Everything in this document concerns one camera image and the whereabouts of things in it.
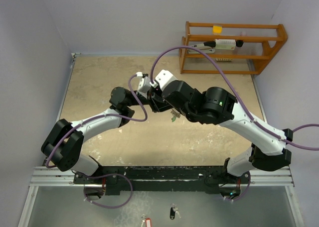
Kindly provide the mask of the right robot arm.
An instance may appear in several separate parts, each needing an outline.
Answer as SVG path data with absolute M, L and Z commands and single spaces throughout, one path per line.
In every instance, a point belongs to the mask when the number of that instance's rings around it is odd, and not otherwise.
M 180 80 L 159 80 L 162 98 L 189 122 L 213 124 L 234 131 L 251 142 L 251 146 L 234 158 L 226 159 L 222 179 L 233 183 L 253 168 L 276 171 L 290 165 L 292 153 L 286 140 L 289 129 L 276 129 L 255 115 L 245 113 L 238 100 L 223 88 L 212 87 L 201 93 Z

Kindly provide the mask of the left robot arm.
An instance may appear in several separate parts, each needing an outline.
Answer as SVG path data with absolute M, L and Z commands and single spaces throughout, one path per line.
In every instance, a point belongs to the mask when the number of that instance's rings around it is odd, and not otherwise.
M 131 106 L 148 105 L 155 113 L 170 110 L 171 105 L 160 95 L 161 91 L 156 89 L 151 89 L 143 96 L 123 87 L 116 87 L 111 92 L 111 106 L 102 113 L 73 122 L 59 120 L 44 141 L 41 152 L 47 157 L 47 161 L 52 162 L 60 171 L 80 172 L 91 183 L 98 183 L 103 172 L 94 158 L 81 154 L 83 143 L 133 120 L 135 112 Z

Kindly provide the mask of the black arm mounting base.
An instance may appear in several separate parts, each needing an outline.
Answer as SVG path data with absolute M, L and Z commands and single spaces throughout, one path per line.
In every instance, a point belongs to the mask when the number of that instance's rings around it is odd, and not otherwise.
M 226 173 L 226 166 L 98 166 L 91 176 L 73 170 L 74 183 L 103 185 L 105 195 L 122 191 L 205 192 L 219 194 L 228 188 L 248 184 L 250 173 L 240 177 Z

